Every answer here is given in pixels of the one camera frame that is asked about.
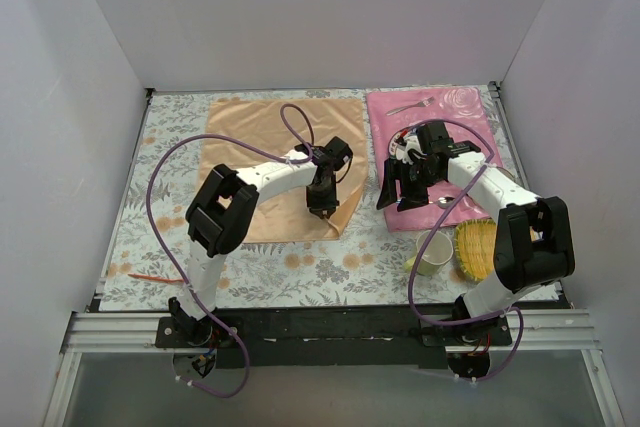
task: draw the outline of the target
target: white mug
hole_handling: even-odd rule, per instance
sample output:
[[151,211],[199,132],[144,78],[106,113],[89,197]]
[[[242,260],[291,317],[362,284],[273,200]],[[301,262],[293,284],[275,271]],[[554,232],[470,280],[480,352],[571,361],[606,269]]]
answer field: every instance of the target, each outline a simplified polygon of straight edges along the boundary
[[[416,250],[413,257],[404,263],[404,268],[407,272],[410,272],[413,268],[413,264],[416,261],[416,255],[418,255],[418,251],[420,250],[420,247],[422,247],[427,235],[429,235],[429,232],[430,230],[424,231],[416,240]],[[453,244],[451,243],[451,240],[449,240],[449,237],[442,232],[436,232],[436,235],[434,235],[431,242],[429,242],[427,250],[422,254],[420,264],[418,264],[418,273],[422,275],[433,275],[438,271],[438,269],[440,269],[440,267],[449,262],[452,256]]]

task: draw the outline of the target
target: orange stick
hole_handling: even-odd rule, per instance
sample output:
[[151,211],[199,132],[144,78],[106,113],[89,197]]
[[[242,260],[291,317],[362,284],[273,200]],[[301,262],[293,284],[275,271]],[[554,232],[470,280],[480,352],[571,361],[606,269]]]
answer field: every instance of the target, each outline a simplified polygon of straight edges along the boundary
[[182,279],[166,279],[164,277],[154,277],[153,275],[143,274],[129,274],[129,277],[140,280],[150,280],[152,282],[163,282],[165,284],[181,284],[184,282]]

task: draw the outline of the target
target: floral tablecloth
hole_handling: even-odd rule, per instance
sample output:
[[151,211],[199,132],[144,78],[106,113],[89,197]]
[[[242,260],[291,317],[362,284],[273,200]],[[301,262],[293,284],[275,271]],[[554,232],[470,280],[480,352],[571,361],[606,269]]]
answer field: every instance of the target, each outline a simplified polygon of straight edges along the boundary
[[[486,86],[477,86],[491,130],[507,170],[517,173],[499,114]],[[156,94],[149,105],[142,143],[135,159],[125,207],[105,272],[101,311],[164,310],[180,285],[139,280],[138,273],[178,278],[147,222],[144,196],[160,156],[185,137],[204,132],[211,102],[227,99],[357,98],[371,90],[285,90],[229,93]],[[217,305],[299,307],[310,305],[375,305],[407,302],[408,275],[403,262],[413,255],[418,232],[389,233],[382,212],[375,210],[378,179],[365,109],[369,176],[363,198],[340,240],[279,244],[243,244],[227,257],[218,284]],[[180,262],[189,253],[185,209],[195,189],[200,145],[178,150],[165,164],[154,188],[154,216]],[[443,229],[453,236],[453,228]],[[433,277],[418,276],[415,298],[421,303],[452,302],[473,284],[458,273],[452,260]],[[556,300],[554,286],[525,300]]]

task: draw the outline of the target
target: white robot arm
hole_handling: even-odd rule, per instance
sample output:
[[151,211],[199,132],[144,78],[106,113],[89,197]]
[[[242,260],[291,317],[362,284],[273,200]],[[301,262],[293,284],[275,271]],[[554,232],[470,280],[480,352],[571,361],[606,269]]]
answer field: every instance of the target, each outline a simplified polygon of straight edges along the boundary
[[[427,189],[446,180],[461,189],[485,165],[472,142],[455,143],[443,122],[405,129],[392,141],[378,209],[397,202],[398,211],[429,203]],[[494,271],[456,301],[458,318],[508,309],[542,285],[571,275],[575,261],[569,217],[557,197],[542,199],[520,187],[495,166],[487,166],[468,195],[496,222]],[[537,240],[531,239],[531,229]]]
[[[291,160],[301,160],[307,154],[295,150],[285,155]],[[304,164],[282,164],[279,162],[265,162],[264,164],[246,169],[238,169],[237,178],[246,185],[254,185],[258,194],[256,207],[262,202],[276,195],[282,194],[296,187],[306,187],[313,182],[318,167],[312,162]],[[198,294],[201,302],[211,311],[216,306],[216,290],[222,275],[227,254],[207,255],[207,249],[199,242],[192,241],[189,245],[189,262],[187,276],[191,281],[191,289]],[[194,302],[193,297],[184,286],[178,300],[182,309],[196,320],[205,316],[204,312]]]
[[[183,287],[177,299],[169,301],[169,310],[184,320],[186,330],[206,315],[190,290],[209,311],[215,309],[216,289],[227,254],[244,240],[260,203],[296,187],[306,187],[311,214],[328,218],[335,212],[339,205],[335,174],[351,162],[349,146],[334,137],[324,147],[313,146],[307,162],[295,163],[308,158],[303,146],[285,157],[292,163],[265,162],[237,171],[218,165],[196,194],[186,214],[191,238],[187,264],[190,284]],[[225,206],[222,199],[230,201]]]

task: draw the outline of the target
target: yellow basket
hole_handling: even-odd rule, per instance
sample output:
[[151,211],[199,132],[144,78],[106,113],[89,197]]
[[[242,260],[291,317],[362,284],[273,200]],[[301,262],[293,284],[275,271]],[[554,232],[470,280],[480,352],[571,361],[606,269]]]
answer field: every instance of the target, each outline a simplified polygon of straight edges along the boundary
[[474,282],[493,270],[496,224],[493,220],[466,220],[456,226],[455,252],[460,268]]

